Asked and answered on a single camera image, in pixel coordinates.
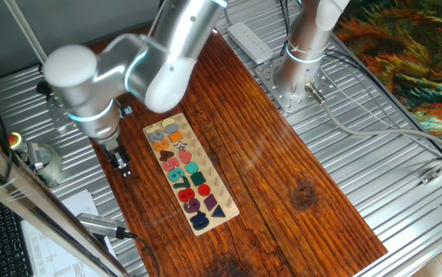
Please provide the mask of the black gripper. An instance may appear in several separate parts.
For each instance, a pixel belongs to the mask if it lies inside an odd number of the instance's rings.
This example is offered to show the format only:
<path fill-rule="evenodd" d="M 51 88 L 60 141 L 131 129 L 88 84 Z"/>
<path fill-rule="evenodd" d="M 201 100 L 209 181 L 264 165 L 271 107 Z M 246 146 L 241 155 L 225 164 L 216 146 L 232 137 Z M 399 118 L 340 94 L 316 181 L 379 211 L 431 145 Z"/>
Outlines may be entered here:
<path fill-rule="evenodd" d="M 112 138 L 103 143 L 106 156 L 114 166 L 114 169 L 123 177 L 128 177 L 132 174 L 130 168 L 129 154 L 123 145 L 120 137 Z"/>

